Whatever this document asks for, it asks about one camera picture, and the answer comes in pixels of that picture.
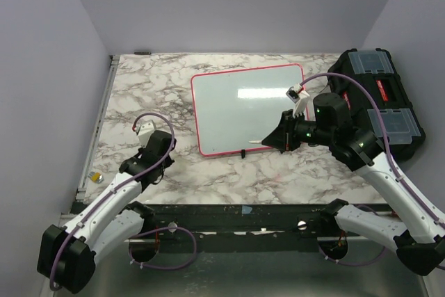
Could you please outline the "pink framed whiteboard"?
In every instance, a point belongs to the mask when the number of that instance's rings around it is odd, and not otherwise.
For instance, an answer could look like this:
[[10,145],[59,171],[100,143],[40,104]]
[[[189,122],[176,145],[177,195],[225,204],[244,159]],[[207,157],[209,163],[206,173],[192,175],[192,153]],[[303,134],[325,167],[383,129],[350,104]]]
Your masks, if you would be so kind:
[[196,74],[191,95],[199,152],[211,157],[262,151],[261,141],[294,104],[287,90],[305,78],[297,63]]

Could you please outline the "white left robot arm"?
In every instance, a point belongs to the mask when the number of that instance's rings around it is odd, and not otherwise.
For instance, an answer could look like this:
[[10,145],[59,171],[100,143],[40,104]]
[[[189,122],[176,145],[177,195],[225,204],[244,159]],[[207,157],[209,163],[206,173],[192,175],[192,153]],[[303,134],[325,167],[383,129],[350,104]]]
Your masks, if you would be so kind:
[[50,225],[42,235],[37,271],[77,294],[98,263],[127,237],[148,237],[154,221],[135,199],[172,165],[169,152],[175,143],[171,134],[153,131],[90,205],[64,226]]

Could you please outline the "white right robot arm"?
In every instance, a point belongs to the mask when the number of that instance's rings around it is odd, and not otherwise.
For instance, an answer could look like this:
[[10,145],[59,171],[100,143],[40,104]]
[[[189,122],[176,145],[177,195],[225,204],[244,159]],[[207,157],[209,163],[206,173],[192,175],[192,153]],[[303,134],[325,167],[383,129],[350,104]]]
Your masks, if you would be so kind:
[[444,261],[444,212],[402,173],[382,141],[353,125],[346,101],[323,93],[313,101],[316,119],[305,120],[292,110],[282,112],[278,126],[262,145],[291,152],[302,143],[324,145],[332,156],[370,184],[398,215],[398,221],[364,212],[343,200],[331,202],[320,218],[330,236],[340,231],[366,237],[396,253],[413,273],[427,276]]

